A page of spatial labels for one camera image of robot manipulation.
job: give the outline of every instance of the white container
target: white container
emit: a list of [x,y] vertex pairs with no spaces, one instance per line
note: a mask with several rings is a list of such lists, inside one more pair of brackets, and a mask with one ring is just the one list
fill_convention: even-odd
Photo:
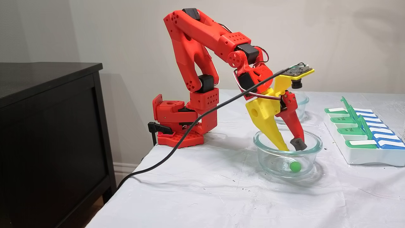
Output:
[[405,150],[350,148],[346,145],[346,140],[358,139],[351,138],[353,135],[340,134],[337,131],[338,127],[330,120],[328,114],[326,114],[324,122],[348,164],[387,164],[391,166],[405,166]]

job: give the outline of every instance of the wire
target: wire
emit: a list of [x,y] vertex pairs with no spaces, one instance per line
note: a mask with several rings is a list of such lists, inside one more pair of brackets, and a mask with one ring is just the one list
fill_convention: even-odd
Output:
[[218,23],[220,26],[224,27],[228,32],[233,33],[226,25]]
[[208,114],[214,112],[215,110],[220,109],[220,108],[224,107],[225,105],[227,105],[227,104],[229,104],[229,103],[231,103],[231,102],[233,102],[233,101],[235,101],[235,100],[237,100],[237,99],[243,97],[244,95],[248,94],[249,92],[251,92],[251,91],[254,90],[255,88],[257,88],[257,87],[263,85],[264,83],[268,82],[269,80],[271,80],[271,79],[273,79],[273,78],[275,78],[275,77],[281,75],[282,73],[288,71],[288,70],[291,69],[291,68],[294,68],[294,67],[297,66],[297,65],[298,65],[298,64],[293,65],[293,66],[291,66],[291,67],[288,67],[288,68],[286,68],[286,69],[284,69],[284,70],[281,70],[281,71],[279,71],[279,72],[273,74],[271,77],[266,78],[265,80],[263,80],[263,81],[257,83],[256,85],[250,87],[249,89],[247,89],[247,90],[245,90],[245,91],[239,93],[239,94],[236,95],[235,97],[233,97],[233,98],[231,98],[231,99],[229,99],[229,100],[227,100],[227,101],[225,101],[225,102],[219,104],[218,106],[212,108],[211,110],[209,110],[209,111],[207,111],[206,113],[204,113],[204,114],[202,114],[201,116],[199,116],[199,117],[190,125],[190,127],[189,127],[189,128],[187,129],[187,131],[184,133],[183,137],[178,141],[178,143],[173,147],[173,149],[170,151],[170,153],[169,153],[164,159],[162,159],[160,162],[158,162],[158,163],[155,164],[154,166],[151,166],[151,167],[149,167],[149,168],[147,168],[147,169],[140,170],[140,171],[136,171],[136,172],[133,172],[133,173],[131,173],[131,174],[128,174],[128,175],[127,175],[126,177],[124,177],[124,179],[122,179],[122,181],[119,183],[119,185],[118,185],[118,187],[117,187],[117,190],[118,190],[118,189],[122,186],[122,184],[123,184],[126,180],[128,180],[130,177],[135,176],[135,175],[138,175],[138,174],[141,174],[141,173],[144,173],[144,172],[149,172],[149,171],[151,171],[151,170],[157,168],[158,166],[162,165],[165,161],[167,161],[167,159],[169,159],[169,158],[174,154],[174,152],[177,150],[177,148],[180,146],[180,144],[184,141],[184,139],[186,138],[186,136],[190,133],[191,129],[192,129],[204,116],[206,116],[206,115],[208,115]]
[[253,67],[256,65],[256,64],[258,64],[258,63],[266,63],[266,62],[268,62],[269,61],[269,54],[267,54],[267,52],[266,52],[266,50],[264,50],[263,48],[261,48],[261,47],[259,47],[259,46],[254,46],[254,47],[258,47],[258,48],[260,48],[261,50],[262,50],[262,52],[264,53],[264,54],[266,54],[266,61],[259,61],[259,62],[255,62],[254,64],[253,64]]
[[[245,89],[242,88],[241,84],[239,83],[238,76],[236,75],[236,72],[237,72],[237,70],[234,70],[234,71],[233,71],[233,76],[234,76],[234,78],[235,78],[236,85],[238,85],[238,87],[239,87],[239,89],[240,89],[241,91],[245,91]],[[254,93],[254,92],[249,92],[249,94],[252,95],[252,96],[255,96],[255,97],[261,97],[261,98],[270,99],[270,100],[278,100],[278,101],[281,100],[280,97],[269,96],[269,95],[262,95],[262,94],[258,94],[258,93]]]

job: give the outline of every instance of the green lid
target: green lid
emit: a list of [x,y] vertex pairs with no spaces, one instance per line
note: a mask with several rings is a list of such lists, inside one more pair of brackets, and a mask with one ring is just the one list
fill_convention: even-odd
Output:
[[366,133],[368,139],[372,140],[373,139],[373,133],[370,131],[370,128],[366,123],[366,120],[361,115],[359,117],[359,120],[360,120],[360,123],[363,125],[364,132]]
[[347,111],[349,112],[350,117],[352,117],[354,119],[354,121],[357,123],[357,126],[361,127],[362,123],[360,122],[360,119],[358,118],[354,108],[351,105],[349,105],[349,108],[347,109]]
[[352,145],[349,140],[345,141],[346,146],[350,148],[367,148],[367,149],[376,149],[377,146],[375,144],[366,144],[366,145]]
[[342,99],[340,99],[340,101],[343,101],[343,103],[345,104],[346,109],[349,108],[349,103],[346,101],[345,97],[342,97]]
[[332,117],[330,120],[333,123],[356,123],[351,117]]
[[342,135],[358,135],[365,136],[366,133],[361,129],[361,127],[348,127],[348,128],[338,128],[337,132]]
[[325,110],[326,113],[347,114],[347,111],[345,111],[345,110],[343,110],[343,111],[334,111],[334,112],[329,111],[329,108],[325,108],[324,110]]

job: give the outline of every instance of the black cable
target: black cable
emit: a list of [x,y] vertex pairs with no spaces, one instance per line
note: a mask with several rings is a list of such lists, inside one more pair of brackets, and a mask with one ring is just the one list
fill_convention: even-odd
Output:
[[229,104],[229,103],[231,103],[231,102],[233,102],[233,101],[235,101],[235,100],[237,100],[237,99],[243,97],[244,95],[248,94],[249,92],[251,92],[251,91],[254,90],[255,88],[257,88],[257,87],[263,85],[264,83],[268,82],[269,80],[272,80],[273,78],[275,78],[275,77],[281,75],[282,73],[288,71],[289,69],[291,69],[291,68],[293,68],[293,67],[295,67],[295,66],[297,66],[297,65],[299,65],[299,64],[293,65],[293,66],[291,66],[291,67],[288,67],[288,68],[286,68],[286,69],[284,69],[284,70],[281,70],[281,71],[279,71],[279,72],[273,74],[271,77],[266,78],[265,80],[261,81],[260,83],[257,83],[256,85],[250,87],[249,89],[247,89],[247,90],[245,90],[245,91],[239,93],[239,94],[236,95],[235,97],[233,97],[233,98],[231,98],[231,99],[225,101],[224,103],[219,104],[218,106],[214,107],[213,109],[211,109],[211,110],[207,111],[206,113],[202,114],[201,116],[199,116],[199,117],[190,125],[190,127],[189,127],[189,128],[187,129],[187,131],[184,133],[183,137],[178,141],[178,143],[173,147],[172,151],[171,151],[164,159],[162,159],[160,162],[158,162],[157,164],[155,164],[155,165],[152,166],[152,167],[149,167],[149,168],[147,168],[147,169],[140,170],[140,171],[136,171],[136,172],[133,172],[133,173],[131,173],[131,174],[128,174],[128,175],[127,175],[126,177],[124,177],[124,179],[122,179],[122,181],[119,183],[119,185],[118,185],[118,187],[117,187],[117,190],[118,190],[118,189],[122,186],[122,184],[123,184],[126,180],[128,180],[130,177],[135,176],[135,175],[137,175],[137,174],[144,173],[144,172],[149,172],[149,171],[155,169],[156,167],[162,165],[165,161],[167,161],[167,159],[169,159],[169,158],[173,155],[173,153],[177,150],[177,148],[180,146],[180,144],[184,141],[184,139],[186,138],[186,136],[190,133],[191,129],[192,129],[192,128],[199,122],[199,120],[201,120],[204,116],[206,116],[206,115],[212,113],[213,111],[215,111],[215,110],[217,110],[217,109],[219,109],[219,108],[222,108],[222,107],[224,107],[225,105],[227,105],[227,104]]

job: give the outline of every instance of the wall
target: wall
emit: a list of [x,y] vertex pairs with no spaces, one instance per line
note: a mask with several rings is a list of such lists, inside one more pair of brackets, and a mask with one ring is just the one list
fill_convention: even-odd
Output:
[[[316,73],[303,90],[403,93],[403,0],[36,0],[0,3],[0,61],[102,62],[113,159],[130,172],[151,149],[152,99],[188,100],[163,17],[196,7],[270,54],[274,71]],[[232,68],[213,55],[220,88]]]

